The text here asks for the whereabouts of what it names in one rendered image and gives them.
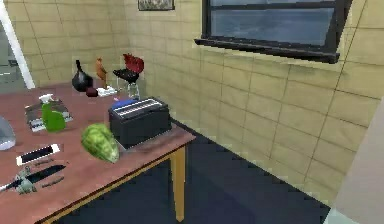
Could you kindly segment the black toaster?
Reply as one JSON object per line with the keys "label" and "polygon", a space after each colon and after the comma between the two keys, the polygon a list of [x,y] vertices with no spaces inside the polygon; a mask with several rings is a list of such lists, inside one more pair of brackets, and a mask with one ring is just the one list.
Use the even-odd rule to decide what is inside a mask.
{"label": "black toaster", "polygon": [[108,112],[110,131],[125,149],[172,129],[168,105],[155,97]]}

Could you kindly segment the clear glass cup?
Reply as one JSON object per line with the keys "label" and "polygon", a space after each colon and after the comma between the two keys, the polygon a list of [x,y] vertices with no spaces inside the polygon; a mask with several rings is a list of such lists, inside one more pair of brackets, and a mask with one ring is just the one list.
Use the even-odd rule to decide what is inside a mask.
{"label": "clear glass cup", "polygon": [[140,91],[139,87],[136,83],[129,83],[127,87],[127,92],[130,98],[132,99],[139,99],[140,98]]}

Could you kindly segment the blue flat object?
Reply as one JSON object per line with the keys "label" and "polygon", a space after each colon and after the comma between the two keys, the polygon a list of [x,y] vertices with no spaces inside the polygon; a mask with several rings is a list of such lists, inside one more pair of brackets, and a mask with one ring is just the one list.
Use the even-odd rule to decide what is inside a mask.
{"label": "blue flat object", "polygon": [[136,103],[138,100],[136,99],[125,99],[125,100],[117,100],[114,104],[112,104],[111,108],[116,109],[116,108],[121,108],[133,103]]}

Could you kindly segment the black and red grill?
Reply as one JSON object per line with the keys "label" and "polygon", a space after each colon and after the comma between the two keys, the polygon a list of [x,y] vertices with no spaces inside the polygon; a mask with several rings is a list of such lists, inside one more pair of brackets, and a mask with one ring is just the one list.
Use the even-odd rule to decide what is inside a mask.
{"label": "black and red grill", "polygon": [[135,83],[139,78],[140,73],[144,70],[144,61],[132,54],[123,55],[125,68],[113,71],[113,74],[129,84]]}

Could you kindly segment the green lettuce head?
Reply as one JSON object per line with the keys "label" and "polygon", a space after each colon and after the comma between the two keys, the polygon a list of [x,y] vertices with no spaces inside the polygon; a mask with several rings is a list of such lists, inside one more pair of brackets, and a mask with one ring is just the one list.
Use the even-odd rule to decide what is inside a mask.
{"label": "green lettuce head", "polygon": [[119,149],[110,129],[102,123],[89,125],[81,134],[81,144],[92,156],[110,163],[119,160]]}

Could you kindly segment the brown figurine on white base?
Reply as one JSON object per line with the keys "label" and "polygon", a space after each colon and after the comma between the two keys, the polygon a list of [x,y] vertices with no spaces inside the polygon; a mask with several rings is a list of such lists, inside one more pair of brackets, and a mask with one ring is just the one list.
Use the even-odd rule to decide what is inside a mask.
{"label": "brown figurine on white base", "polygon": [[96,59],[95,68],[101,83],[101,86],[97,88],[98,95],[100,97],[115,95],[117,90],[107,84],[107,71],[102,64],[101,57]]}

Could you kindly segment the black round vase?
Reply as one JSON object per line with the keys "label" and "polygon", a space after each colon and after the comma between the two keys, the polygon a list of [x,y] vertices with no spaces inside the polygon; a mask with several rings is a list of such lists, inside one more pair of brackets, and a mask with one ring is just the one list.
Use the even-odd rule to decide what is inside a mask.
{"label": "black round vase", "polygon": [[72,86],[78,92],[85,92],[88,88],[93,86],[93,78],[83,71],[79,60],[76,60],[75,64],[77,71],[72,78]]}

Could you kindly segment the red-brown wooden table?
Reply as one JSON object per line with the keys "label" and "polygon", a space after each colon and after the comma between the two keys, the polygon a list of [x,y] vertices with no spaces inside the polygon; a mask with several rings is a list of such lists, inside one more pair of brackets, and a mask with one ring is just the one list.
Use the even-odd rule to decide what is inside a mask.
{"label": "red-brown wooden table", "polygon": [[[46,93],[63,100],[74,117],[62,132],[33,133],[26,124],[24,107]],[[13,179],[20,170],[17,156],[52,143],[61,148],[52,156],[53,162],[66,166],[60,172],[64,180],[56,185],[38,187],[31,194],[0,193],[0,224],[51,224],[167,159],[171,161],[176,219],[184,219],[185,148],[195,136],[174,126],[123,153],[114,164],[100,161],[82,148],[81,132],[91,123],[107,121],[112,103],[111,97],[89,98],[69,84],[0,95],[0,115],[10,122],[16,134],[16,146],[0,151],[0,184]]]}

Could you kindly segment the black-framed window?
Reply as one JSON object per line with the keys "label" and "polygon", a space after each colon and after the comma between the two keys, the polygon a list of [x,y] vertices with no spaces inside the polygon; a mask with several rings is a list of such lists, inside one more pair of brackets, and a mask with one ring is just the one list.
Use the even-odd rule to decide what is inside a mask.
{"label": "black-framed window", "polygon": [[353,0],[203,0],[198,45],[326,64],[339,61]]}

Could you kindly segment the green spray bottle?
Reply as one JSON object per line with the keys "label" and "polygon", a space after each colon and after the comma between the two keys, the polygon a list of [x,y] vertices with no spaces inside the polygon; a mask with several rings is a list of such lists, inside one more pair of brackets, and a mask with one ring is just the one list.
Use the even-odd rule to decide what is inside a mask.
{"label": "green spray bottle", "polygon": [[48,132],[58,132],[65,128],[65,119],[61,112],[52,109],[52,94],[44,94],[39,97],[42,102],[41,117]]}

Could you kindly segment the grey book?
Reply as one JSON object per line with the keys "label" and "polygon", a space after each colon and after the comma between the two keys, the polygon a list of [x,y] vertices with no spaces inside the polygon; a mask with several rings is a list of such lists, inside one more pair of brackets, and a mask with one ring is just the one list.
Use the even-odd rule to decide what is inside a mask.
{"label": "grey book", "polygon": [[[51,108],[54,111],[61,112],[66,122],[70,122],[73,120],[72,115],[70,114],[69,110],[61,100],[52,102]],[[26,122],[29,125],[29,128],[31,129],[32,132],[38,132],[45,129],[44,123],[41,119],[41,116],[42,116],[41,103],[26,106],[25,116],[26,116]]]}

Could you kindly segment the white-edged black phone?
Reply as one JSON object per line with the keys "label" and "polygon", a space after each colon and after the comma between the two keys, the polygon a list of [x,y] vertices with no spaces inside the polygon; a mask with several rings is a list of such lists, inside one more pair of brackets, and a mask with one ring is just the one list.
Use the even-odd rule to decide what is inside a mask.
{"label": "white-edged black phone", "polygon": [[16,165],[21,166],[29,162],[38,160],[40,158],[47,157],[51,154],[55,154],[60,151],[60,147],[57,144],[51,144],[43,148],[25,153],[16,158]]}

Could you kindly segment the black-bladed knife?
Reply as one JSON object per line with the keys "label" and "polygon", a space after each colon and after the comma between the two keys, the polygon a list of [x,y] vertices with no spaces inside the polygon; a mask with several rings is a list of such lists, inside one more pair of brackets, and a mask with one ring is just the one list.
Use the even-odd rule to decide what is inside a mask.
{"label": "black-bladed knife", "polygon": [[[39,170],[35,173],[32,173],[27,176],[27,179],[30,180],[33,184],[63,170],[65,168],[65,165],[52,165],[48,168],[45,168],[43,170]],[[14,178],[14,180],[8,184],[0,186],[0,192],[6,191],[11,188],[15,188],[20,184],[18,180]]]}

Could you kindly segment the small grey figurine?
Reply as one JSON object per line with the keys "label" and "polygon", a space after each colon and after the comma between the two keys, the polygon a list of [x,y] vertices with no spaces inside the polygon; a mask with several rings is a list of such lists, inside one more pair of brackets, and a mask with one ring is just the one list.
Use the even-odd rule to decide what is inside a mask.
{"label": "small grey figurine", "polygon": [[16,174],[15,179],[20,182],[20,184],[16,187],[16,191],[19,194],[28,194],[37,191],[34,184],[27,179],[27,176],[30,174],[31,168],[29,166],[25,166],[20,172]]}

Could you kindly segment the grey rounded object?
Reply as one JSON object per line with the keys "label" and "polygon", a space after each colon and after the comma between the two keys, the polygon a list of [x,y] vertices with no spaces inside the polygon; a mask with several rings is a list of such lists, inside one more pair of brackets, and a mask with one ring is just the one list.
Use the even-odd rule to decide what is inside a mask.
{"label": "grey rounded object", "polygon": [[8,150],[16,145],[16,137],[10,123],[0,116],[0,151]]}

